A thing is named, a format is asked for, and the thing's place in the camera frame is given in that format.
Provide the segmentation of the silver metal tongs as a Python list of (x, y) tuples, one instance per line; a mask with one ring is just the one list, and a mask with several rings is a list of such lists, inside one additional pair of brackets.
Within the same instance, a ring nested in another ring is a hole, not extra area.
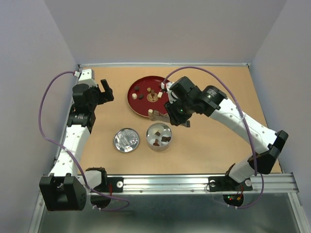
[(151, 121), (162, 121), (162, 122), (171, 124), (169, 115), (168, 114), (162, 114), (157, 110), (153, 110), (153, 114), (148, 114), (148, 118)]

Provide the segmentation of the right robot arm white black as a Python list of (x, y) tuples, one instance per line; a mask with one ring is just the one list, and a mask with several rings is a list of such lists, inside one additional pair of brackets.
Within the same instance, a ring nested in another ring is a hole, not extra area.
[(226, 172), (226, 188), (235, 189), (255, 172), (270, 174), (288, 139), (285, 131), (268, 129), (240, 112), (237, 105), (215, 86), (200, 90), (188, 77), (182, 77), (176, 82), (162, 82), (161, 88), (169, 97), (165, 109), (172, 125), (186, 123), (194, 113), (204, 114), (228, 127), (254, 149), (253, 156), (233, 164)]

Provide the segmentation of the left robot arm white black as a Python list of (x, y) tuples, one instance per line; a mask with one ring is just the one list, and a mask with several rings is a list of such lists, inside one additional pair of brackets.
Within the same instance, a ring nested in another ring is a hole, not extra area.
[(79, 83), (72, 89), (73, 103), (69, 111), (64, 142), (59, 146), (57, 162), (48, 176), (40, 179), (39, 187), (49, 211), (81, 211), (89, 191), (104, 191), (108, 187), (103, 167), (88, 168), (79, 174), (84, 146), (95, 123), (98, 105), (113, 101), (113, 91), (105, 79), (98, 85)]

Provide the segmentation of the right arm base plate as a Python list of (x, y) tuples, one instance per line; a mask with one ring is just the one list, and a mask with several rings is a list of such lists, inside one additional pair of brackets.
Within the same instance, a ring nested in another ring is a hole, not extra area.
[(231, 179), (229, 176), (210, 176), (208, 178), (208, 187), (210, 192), (230, 192), (239, 191), (252, 191), (252, 183), (250, 179), (246, 179), (238, 183)]

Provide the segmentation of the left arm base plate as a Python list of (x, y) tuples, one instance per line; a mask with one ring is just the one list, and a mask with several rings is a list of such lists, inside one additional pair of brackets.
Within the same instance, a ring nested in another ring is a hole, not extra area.
[(102, 182), (94, 189), (102, 193), (122, 193), (123, 185), (123, 177), (108, 177), (106, 182)]

